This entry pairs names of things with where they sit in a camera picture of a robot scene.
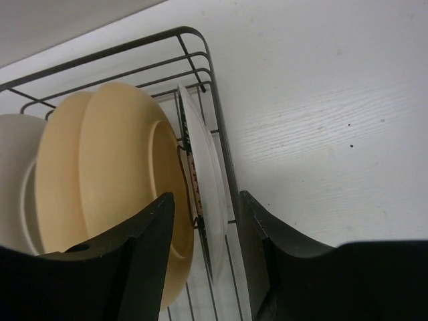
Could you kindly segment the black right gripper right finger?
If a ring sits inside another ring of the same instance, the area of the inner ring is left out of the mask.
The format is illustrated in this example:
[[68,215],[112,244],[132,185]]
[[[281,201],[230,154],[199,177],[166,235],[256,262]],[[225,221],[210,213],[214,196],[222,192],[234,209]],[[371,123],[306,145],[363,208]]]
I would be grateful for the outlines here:
[[239,194],[254,320],[426,320],[427,242],[320,243]]

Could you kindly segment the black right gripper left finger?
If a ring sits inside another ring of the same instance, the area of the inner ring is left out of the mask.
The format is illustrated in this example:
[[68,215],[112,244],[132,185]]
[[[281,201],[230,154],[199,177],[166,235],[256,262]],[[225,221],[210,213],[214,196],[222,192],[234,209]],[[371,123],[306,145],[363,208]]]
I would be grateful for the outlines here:
[[119,225],[60,253],[1,248],[2,320],[156,320],[173,232],[165,193]]

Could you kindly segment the white plate dark patterned rim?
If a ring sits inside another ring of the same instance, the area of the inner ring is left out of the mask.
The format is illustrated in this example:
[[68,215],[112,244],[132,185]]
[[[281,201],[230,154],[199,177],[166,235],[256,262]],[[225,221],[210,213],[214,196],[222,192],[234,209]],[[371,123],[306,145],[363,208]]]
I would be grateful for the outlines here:
[[213,137],[205,125],[194,99],[183,85],[178,85],[183,140],[192,154],[195,178],[199,188],[200,205],[207,238],[210,276],[217,284],[225,258],[227,232],[227,199]]

